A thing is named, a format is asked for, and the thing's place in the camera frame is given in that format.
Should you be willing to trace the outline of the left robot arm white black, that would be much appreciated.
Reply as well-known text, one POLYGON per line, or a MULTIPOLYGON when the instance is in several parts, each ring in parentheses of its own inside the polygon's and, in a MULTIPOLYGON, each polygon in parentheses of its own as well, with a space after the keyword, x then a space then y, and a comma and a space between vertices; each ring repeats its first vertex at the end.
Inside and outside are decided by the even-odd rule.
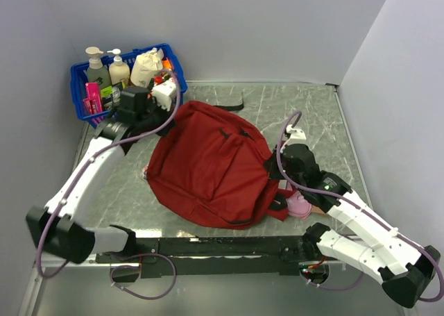
POLYGON ((96 253, 113 253, 120 261, 136 256, 135 232, 121 226, 85 228, 81 221, 96 193, 131 146, 167 129, 180 103, 180 90, 165 93, 128 87, 95 129, 87 152, 67 182, 44 207, 33 207, 26 223, 37 248, 35 262, 49 253, 66 263, 83 263, 96 253))

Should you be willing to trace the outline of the red backpack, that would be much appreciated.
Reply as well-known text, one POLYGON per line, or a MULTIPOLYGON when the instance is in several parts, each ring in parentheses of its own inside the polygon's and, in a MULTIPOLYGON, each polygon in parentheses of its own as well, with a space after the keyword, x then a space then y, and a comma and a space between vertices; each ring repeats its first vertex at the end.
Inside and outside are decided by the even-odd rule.
POLYGON ((146 178, 157 200, 199 226, 245 229, 289 213, 265 167, 272 153, 244 118, 201 101, 179 107, 176 125, 157 143, 146 178))

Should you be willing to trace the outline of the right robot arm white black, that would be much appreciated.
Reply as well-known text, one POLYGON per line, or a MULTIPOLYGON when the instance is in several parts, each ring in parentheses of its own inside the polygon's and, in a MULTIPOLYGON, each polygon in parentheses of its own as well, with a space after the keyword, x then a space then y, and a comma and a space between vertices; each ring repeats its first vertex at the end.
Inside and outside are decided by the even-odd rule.
POLYGON ((311 259, 335 258, 372 277, 398 305, 413 308, 434 277, 443 280, 440 252, 422 246, 374 212, 341 177, 323 171, 302 143, 278 142, 266 167, 286 180, 306 201, 350 229, 360 241, 320 223, 310 226, 303 242, 311 259))

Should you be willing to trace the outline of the brown leather wallet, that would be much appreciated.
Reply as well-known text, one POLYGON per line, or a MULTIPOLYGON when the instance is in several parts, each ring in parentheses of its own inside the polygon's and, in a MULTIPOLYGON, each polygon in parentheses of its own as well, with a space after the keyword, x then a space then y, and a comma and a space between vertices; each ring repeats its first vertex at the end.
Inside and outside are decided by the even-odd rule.
POLYGON ((326 215, 326 213, 324 211, 322 211, 319 207, 317 206, 311 206, 311 212, 312 213, 316 213, 319 215, 326 215))

